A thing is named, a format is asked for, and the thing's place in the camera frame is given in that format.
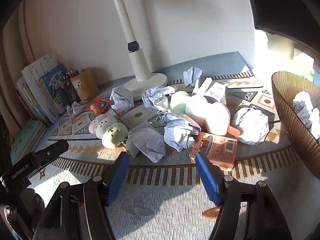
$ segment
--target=pink plush toy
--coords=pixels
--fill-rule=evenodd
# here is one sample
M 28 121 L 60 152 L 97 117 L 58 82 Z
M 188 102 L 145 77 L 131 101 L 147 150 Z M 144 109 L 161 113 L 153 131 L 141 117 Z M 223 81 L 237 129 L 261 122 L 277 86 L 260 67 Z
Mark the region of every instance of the pink plush toy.
M 109 114 L 100 114 L 95 119 L 93 119 L 92 122 L 89 125 L 89 132 L 95 135 L 99 123 L 103 119 L 107 118 L 108 116 L 110 116 L 110 115 Z

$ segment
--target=crumpled paper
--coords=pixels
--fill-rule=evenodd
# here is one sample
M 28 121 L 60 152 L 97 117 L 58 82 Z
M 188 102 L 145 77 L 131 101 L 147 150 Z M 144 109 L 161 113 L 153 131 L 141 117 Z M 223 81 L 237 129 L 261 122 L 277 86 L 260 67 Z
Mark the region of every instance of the crumpled paper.
M 309 131 L 311 132 L 311 134 L 314 136 L 316 140 L 320 137 L 320 118 L 319 117 L 320 117 L 320 112 L 318 108 L 314 108 L 309 117 L 310 121 L 312 122 Z
M 296 94 L 293 99 L 293 107 L 299 119 L 309 129 L 311 127 L 311 120 L 309 119 L 309 116 L 313 110 L 310 95 L 305 91 Z
M 268 117 L 260 110 L 248 107 L 236 112 L 231 125 L 241 132 L 237 140 L 250 145 L 263 142 L 269 132 Z
M 145 107 L 158 109 L 158 114 L 165 113 L 169 109 L 168 98 L 165 95 L 173 94 L 175 91 L 175 88 L 170 86 L 150 88 L 142 94 L 142 101 Z
M 146 120 L 128 133 L 125 148 L 136 157 L 141 151 L 152 162 L 157 163 L 165 156 L 165 143 L 162 134 L 157 132 Z
M 305 91 L 296 94 L 293 107 L 299 119 L 317 140 L 320 137 L 319 110 L 313 108 L 310 95 Z
M 70 117 L 75 118 L 82 113 L 82 106 L 74 101 L 71 106 L 67 106 L 67 112 Z
M 203 82 L 204 79 L 204 75 L 202 73 L 202 70 L 200 68 L 197 67 L 191 67 L 189 68 L 187 71 L 183 72 L 183 82 L 185 84 L 185 86 L 190 85 L 191 87 L 193 87 L 194 85 L 196 85 L 196 81 L 199 79 L 199 83 L 200 85 Z
M 192 95 L 204 96 L 207 98 L 209 103 L 219 102 L 226 105 L 226 89 L 226 85 L 221 85 L 218 82 L 212 83 L 212 78 L 206 78 L 200 87 L 199 80 L 196 81 Z
M 195 144 L 192 135 L 201 132 L 200 126 L 185 114 L 166 113 L 161 122 L 169 122 L 164 128 L 164 141 L 178 152 L 192 147 Z
M 124 86 L 119 86 L 112 89 L 110 100 L 114 101 L 113 109 L 126 112 L 131 107 L 134 107 L 133 97 L 129 90 L 125 89 Z

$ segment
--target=book cover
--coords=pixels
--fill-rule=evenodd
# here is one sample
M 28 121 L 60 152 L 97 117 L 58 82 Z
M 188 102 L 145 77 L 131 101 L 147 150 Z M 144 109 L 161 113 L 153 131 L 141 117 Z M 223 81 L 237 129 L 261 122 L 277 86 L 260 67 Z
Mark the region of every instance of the book cover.
M 12 163 L 15 165 L 19 160 L 21 160 L 24 156 L 26 156 L 28 153 L 35 150 L 37 147 L 37 144 L 42 139 L 42 136 L 46 132 L 47 128 L 46 126 L 41 123 L 38 128 L 34 131 L 32 138 L 28 141 L 28 143 L 25 145 L 24 149 L 20 151 L 20 154 L 17 156 L 17 158 Z
M 36 110 L 34 109 L 32 103 L 31 103 L 31 101 L 29 100 L 29 98 L 25 94 L 25 91 L 23 90 L 23 86 L 25 84 L 26 84 L 26 81 L 24 80 L 24 78 L 23 77 L 19 78 L 17 81 L 18 91 L 19 91 L 20 95 L 22 96 L 22 98 L 24 99 L 24 101 L 28 104 L 29 108 L 31 110 L 33 110 L 36 115 L 38 115 L 38 113 L 36 112 Z
M 14 139 L 11 145 L 11 160 L 12 163 L 19 157 L 23 150 L 25 150 L 25 146 L 28 144 L 28 141 L 32 139 L 34 136 L 34 132 L 41 125 L 41 121 L 34 121 L 29 119 L 26 124 L 23 126 L 20 133 Z
M 60 64 L 43 75 L 40 80 L 45 93 L 56 105 L 59 114 L 63 114 L 69 104 L 69 101 L 65 101 L 66 96 L 63 96 L 64 88 L 66 87 L 63 77 L 66 75 L 65 67 Z
M 52 123 L 55 123 L 59 116 L 58 110 L 43 91 L 40 78 L 57 65 L 57 57 L 54 54 L 47 54 L 21 71 L 32 95 Z
M 39 120 L 39 117 L 36 115 L 34 110 L 28 106 L 28 104 L 23 99 L 22 95 L 20 94 L 19 90 L 16 90 L 16 94 L 20 99 L 21 103 L 23 104 L 24 108 L 27 110 L 28 114 L 30 115 L 32 120 Z
M 30 102 L 33 106 L 33 109 L 35 109 L 35 111 L 40 116 L 41 120 L 43 120 L 45 122 L 45 124 L 47 124 L 47 125 L 52 124 L 52 122 L 49 120 L 49 118 L 42 111 L 41 107 L 38 105 L 38 102 L 36 101 L 36 99 L 33 97 L 27 83 L 23 84 L 23 91 L 24 91 L 25 95 L 28 97 L 28 99 L 30 100 Z

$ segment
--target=orange snack wrapper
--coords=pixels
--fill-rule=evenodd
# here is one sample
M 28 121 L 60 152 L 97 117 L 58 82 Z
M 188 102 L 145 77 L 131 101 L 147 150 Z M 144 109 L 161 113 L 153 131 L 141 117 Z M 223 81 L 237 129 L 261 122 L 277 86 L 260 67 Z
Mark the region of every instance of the orange snack wrapper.
M 235 164 L 237 139 L 201 132 L 190 151 L 192 163 L 196 162 L 196 154 L 202 152 L 209 161 L 223 171 L 231 171 Z

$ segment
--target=plush toy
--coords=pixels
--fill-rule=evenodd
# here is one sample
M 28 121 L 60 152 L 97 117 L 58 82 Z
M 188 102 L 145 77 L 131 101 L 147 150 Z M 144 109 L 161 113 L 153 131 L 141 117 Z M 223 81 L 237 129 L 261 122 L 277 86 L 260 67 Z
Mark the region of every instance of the plush toy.
M 108 117 L 108 114 L 100 114 L 95 119 L 93 119 L 89 125 L 89 132 L 92 134 L 96 134 L 96 130 L 97 130 L 99 123 L 107 117 Z
M 207 112 L 207 104 L 208 100 L 199 95 L 191 96 L 186 103 L 186 115 L 196 121 L 202 129 L 205 128 L 205 117 L 211 114 Z
M 222 104 L 215 102 L 207 104 L 207 114 L 205 116 L 205 128 L 207 132 L 225 136 L 230 124 L 230 112 L 228 108 Z
M 102 136 L 103 136 L 104 132 L 107 130 L 107 128 L 110 127 L 111 125 L 114 125 L 116 122 L 117 122 L 117 120 L 113 116 L 109 116 L 109 117 L 103 119 L 98 124 L 97 130 L 96 130 L 96 136 L 99 139 L 102 139 Z
M 115 149 L 128 137 L 128 130 L 123 123 L 115 123 L 108 127 L 102 137 L 102 145 Z
M 230 126 L 230 112 L 228 108 L 219 102 L 213 104 L 200 95 L 189 95 L 179 91 L 171 96 L 170 108 L 173 113 L 180 113 L 193 119 L 202 130 L 208 133 L 225 136 L 228 133 L 238 137 L 238 129 Z
M 175 92 L 170 100 L 171 112 L 174 114 L 186 114 L 186 104 L 189 98 L 188 93 L 185 91 Z

